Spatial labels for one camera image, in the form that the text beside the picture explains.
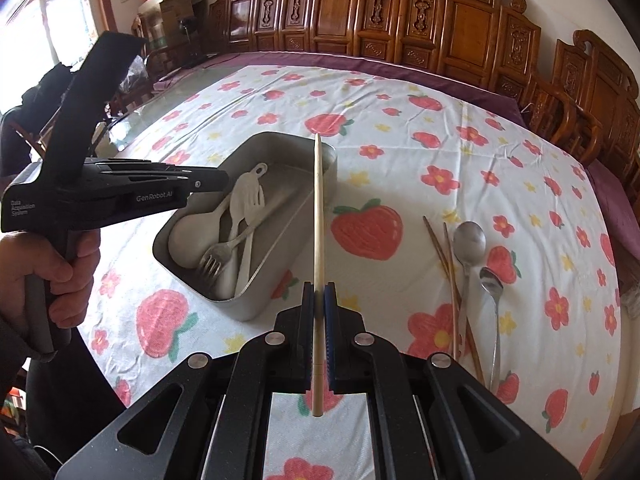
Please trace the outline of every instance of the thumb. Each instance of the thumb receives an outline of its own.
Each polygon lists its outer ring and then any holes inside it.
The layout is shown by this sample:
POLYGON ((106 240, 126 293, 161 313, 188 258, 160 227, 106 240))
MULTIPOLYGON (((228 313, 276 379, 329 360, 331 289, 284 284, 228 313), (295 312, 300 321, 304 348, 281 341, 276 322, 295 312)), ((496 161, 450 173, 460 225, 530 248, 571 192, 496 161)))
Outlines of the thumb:
POLYGON ((6 280, 36 274, 48 282, 68 282, 73 276, 69 263, 49 241, 32 233, 14 233, 0 239, 0 269, 6 280))

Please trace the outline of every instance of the finger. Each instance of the finger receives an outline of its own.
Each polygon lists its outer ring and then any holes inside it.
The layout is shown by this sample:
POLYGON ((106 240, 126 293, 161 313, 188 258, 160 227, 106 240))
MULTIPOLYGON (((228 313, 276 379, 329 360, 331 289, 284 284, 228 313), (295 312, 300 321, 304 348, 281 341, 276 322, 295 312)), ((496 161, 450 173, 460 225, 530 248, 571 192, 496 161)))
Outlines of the finger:
POLYGON ((92 279, 85 285, 84 288, 77 292, 70 292, 63 294, 56 298, 49 307, 50 319, 58 325, 60 328, 69 328, 65 323, 67 320, 75 320, 80 315, 84 319, 84 313, 86 312, 87 305, 89 304, 89 296, 91 295, 91 289, 94 286, 94 280, 92 279))
POLYGON ((51 282, 50 290, 57 296, 69 292, 77 292, 83 289, 94 276, 94 272, 100 262, 100 251, 90 253, 88 256, 76 258, 72 263, 74 275, 68 282, 51 282))

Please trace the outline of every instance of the screw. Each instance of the screw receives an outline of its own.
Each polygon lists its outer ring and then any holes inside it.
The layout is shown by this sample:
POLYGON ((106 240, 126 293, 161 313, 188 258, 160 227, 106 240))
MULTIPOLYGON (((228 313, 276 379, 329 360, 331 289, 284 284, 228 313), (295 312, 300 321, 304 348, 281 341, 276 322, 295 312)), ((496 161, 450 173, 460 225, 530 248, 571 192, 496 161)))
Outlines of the screw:
POLYGON ((376 340, 371 334, 367 332, 360 332, 356 334, 356 337, 353 338, 356 345, 360 346, 370 346, 373 345, 373 342, 376 340))
POLYGON ((269 332, 264 336, 267 345, 278 346, 284 343, 284 334, 282 332, 269 332))

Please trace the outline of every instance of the tablecloth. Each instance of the tablecloth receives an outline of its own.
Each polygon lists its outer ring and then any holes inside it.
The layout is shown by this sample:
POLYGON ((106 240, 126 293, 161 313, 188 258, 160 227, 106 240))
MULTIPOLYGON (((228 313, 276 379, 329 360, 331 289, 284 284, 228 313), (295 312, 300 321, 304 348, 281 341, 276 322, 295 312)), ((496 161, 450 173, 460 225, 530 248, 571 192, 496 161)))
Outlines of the tablecloth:
MULTIPOLYGON (((586 471, 612 406, 620 301, 607 231, 581 165, 526 129, 433 89, 286 66, 249 66, 194 94, 122 156, 217 165, 265 130, 318 132, 336 148, 326 278, 342 306, 360 311, 370 332, 401 351, 427 357, 450 341, 449 285, 422 215, 440 240, 443 221, 450 232, 465 220, 484 228, 483 263, 505 286, 498 397, 586 471)), ((260 316, 230 320, 154 260, 152 242, 170 215, 102 232, 81 332, 125 404, 188 354, 235 352, 269 330, 312 279, 310 241, 260 316)), ((469 317, 488 375, 495 318, 477 272, 469 317)), ((465 365, 472 370, 469 356, 465 365)), ((310 416, 309 400, 274 398, 265 478, 372 477, 364 398, 329 392, 322 418, 310 416)))

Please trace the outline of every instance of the metal spoon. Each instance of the metal spoon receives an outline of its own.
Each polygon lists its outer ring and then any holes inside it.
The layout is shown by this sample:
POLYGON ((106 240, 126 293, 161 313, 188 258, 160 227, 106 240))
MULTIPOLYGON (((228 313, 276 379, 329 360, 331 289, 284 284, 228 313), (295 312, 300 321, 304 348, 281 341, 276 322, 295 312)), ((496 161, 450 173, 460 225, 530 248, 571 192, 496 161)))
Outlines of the metal spoon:
POLYGON ((480 269, 480 284, 482 288, 486 290, 489 295, 494 299, 495 304, 495 345, 494 345, 494 362, 491 366, 491 378, 489 379, 489 391, 492 394, 498 392, 498 386, 500 385, 500 311, 498 310, 498 304, 500 303, 500 297, 504 287, 500 278, 496 276, 491 269, 483 267, 480 269))
POLYGON ((466 342, 466 302, 469 295, 469 273, 471 267, 479 264, 484 258, 486 237, 484 231, 475 222, 462 222, 453 233, 453 253, 462 264, 465 281, 462 286, 462 304, 458 316, 458 333, 460 335, 460 356, 465 354, 466 342))

